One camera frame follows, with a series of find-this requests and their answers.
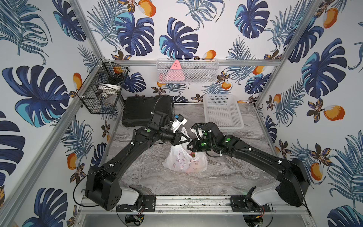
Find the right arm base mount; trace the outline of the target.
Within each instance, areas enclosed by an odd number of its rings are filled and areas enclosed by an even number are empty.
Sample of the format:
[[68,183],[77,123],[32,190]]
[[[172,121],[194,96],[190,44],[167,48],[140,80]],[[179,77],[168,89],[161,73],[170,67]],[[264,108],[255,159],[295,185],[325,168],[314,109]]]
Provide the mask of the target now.
[[252,199],[252,193],[257,187],[252,187],[246,195],[233,195],[230,197],[230,206],[233,212],[271,212],[268,204],[259,205]]

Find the white plastic bag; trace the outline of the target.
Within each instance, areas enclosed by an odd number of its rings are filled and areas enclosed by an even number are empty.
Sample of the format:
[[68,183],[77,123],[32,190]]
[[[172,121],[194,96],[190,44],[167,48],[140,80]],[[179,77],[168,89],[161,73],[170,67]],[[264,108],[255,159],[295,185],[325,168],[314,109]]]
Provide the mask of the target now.
[[200,173],[207,170],[208,158],[205,153],[187,150],[187,143],[173,145],[163,167],[175,172]]

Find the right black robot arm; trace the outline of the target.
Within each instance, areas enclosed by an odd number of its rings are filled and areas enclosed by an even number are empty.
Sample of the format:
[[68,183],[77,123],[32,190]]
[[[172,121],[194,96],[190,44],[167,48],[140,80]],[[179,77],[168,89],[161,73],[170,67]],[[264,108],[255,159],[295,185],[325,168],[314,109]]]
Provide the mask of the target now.
[[279,158],[250,146],[236,136],[224,135],[213,122],[196,123],[191,131],[197,138],[189,143],[188,150],[195,153],[212,150],[219,156],[226,155],[243,160],[274,177],[275,182],[249,190],[248,197],[254,203],[262,206],[283,201],[300,207],[305,202],[311,181],[302,161],[296,158]]

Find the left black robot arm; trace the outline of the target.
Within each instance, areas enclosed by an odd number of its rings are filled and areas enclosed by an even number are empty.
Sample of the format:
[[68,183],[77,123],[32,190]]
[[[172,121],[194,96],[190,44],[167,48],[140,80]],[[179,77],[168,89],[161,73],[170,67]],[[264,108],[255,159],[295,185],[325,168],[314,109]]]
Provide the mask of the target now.
[[183,118],[175,115],[175,105],[169,95],[160,96],[156,105],[166,104],[168,112],[153,110],[149,122],[132,133],[132,139],[115,157],[101,166],[90,168],[85,176],[85,197],[106,211],[112,210],[122,197],[119,179],[136,159],[156,142],[169,142],[171,145],[182,145],[190,138],[179,131],[177,123]]

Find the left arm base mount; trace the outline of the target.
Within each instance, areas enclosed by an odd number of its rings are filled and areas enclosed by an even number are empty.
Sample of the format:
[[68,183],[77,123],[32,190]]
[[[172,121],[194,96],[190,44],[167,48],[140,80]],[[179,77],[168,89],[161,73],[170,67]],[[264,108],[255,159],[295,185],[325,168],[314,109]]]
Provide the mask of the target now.
[[117,205],[117,212],[154,212],[157,198],[152,195],[140,195],[133,205]]

